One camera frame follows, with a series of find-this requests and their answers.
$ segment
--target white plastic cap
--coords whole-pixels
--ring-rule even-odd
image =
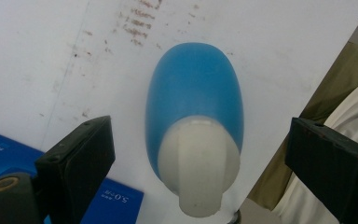
[[[214,119],[180,119],[165,133],[158,154],[162,182],[179,196],[182,211],[208,217],[221,206],[223,193],[240,169],[240,152]]]

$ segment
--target blue and white plastic part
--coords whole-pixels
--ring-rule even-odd
[[[182,211],[216,213],[240,169],[243,138],[240,85],[222,51],[186,43],[163,55],[149,87],[145,135],[151,166]]]

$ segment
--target beige fabric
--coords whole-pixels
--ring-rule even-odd
[[[348,43],[338,55],[324,80],[300,117],[324,122],[337,106],[358,87],[358,45]],[[248,198],[272,210],[283,196],[292,171],[284,164],[284,140]]]
[[[358,88],[337,107],[324,125],[358,143]],[[281,218],[283,224],[338,224],[338,220],[298,177],[272,212]]]

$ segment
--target white cloth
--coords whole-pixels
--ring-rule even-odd
[[[358,143],[358,88],[337,107],[324,125]],[[297,176],[272,212],[281,218],[282,224],[338,223]]]

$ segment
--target blue plastic shell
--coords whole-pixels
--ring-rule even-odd
[[[177,120],[202,115],[220,122],[241,151],[241,90],[228,58],[201,43],[173,47],[158,62],[146,103],[145,139],[150,164],[158,173],[164,134]]]

